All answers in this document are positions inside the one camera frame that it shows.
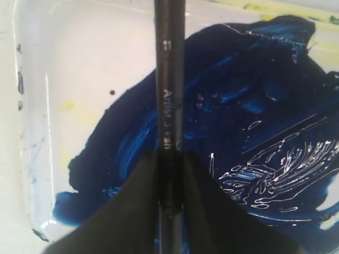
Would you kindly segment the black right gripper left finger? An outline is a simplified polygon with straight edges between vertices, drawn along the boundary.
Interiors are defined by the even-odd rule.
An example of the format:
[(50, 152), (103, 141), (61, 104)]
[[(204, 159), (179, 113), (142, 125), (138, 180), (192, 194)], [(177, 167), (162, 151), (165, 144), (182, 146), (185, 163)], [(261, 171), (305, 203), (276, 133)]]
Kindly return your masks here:
[(116, 196), (45, 253), (154, 253), (157, 180), (157, 154), (147, 152)]

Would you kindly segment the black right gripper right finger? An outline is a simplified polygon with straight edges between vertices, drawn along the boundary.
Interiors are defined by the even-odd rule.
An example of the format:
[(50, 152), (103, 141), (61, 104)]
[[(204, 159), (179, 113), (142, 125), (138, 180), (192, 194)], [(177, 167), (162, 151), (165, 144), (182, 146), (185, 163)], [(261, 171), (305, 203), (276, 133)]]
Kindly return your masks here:
[(298, 242), (244, 211), (199, 156), (183, 156), (184, 217), (190, 253), (305, 253)]

